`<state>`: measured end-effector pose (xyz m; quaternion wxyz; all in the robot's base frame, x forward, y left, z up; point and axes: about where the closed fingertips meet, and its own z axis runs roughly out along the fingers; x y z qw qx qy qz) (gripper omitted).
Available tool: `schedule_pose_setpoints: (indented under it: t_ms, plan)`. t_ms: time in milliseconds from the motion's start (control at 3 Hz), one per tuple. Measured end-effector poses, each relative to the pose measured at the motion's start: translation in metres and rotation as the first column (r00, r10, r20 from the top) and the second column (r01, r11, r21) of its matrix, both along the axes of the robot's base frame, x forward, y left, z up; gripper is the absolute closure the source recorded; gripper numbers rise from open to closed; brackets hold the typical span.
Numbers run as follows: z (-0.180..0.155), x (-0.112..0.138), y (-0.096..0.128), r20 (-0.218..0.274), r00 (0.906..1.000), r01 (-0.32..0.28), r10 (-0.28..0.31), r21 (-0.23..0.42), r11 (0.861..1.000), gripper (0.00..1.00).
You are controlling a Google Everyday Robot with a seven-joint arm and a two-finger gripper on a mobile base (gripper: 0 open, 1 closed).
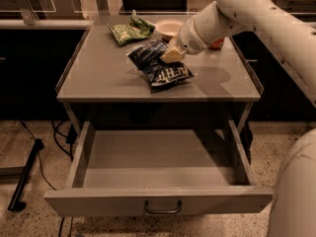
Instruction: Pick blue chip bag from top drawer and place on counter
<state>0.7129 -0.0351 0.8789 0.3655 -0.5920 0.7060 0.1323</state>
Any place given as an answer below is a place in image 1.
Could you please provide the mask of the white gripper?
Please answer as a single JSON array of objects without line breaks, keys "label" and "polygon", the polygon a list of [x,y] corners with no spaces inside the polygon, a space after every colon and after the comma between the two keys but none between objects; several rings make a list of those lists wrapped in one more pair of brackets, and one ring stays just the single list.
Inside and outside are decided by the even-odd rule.
[{"label": "white gripper", "polygon": [[217,40],[216,22],[213,16],[195,15],[173,37],[160,59],[165,63],[182,61],[186,54],[199,54]]}]

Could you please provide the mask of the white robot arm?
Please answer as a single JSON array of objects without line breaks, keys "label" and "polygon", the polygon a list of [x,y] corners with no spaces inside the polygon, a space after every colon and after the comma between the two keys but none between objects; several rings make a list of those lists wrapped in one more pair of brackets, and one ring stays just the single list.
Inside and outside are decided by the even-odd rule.
[{"label": "white robot arm", "polygon": [[[199,54],[221,38],[250,30],[305,96],[316,99],[315,29],[272,0],[214,0],[183,24],[161,56],[166,63]],[[316,237],[316,129],[285,154],[276,178],[268,237]]]}]

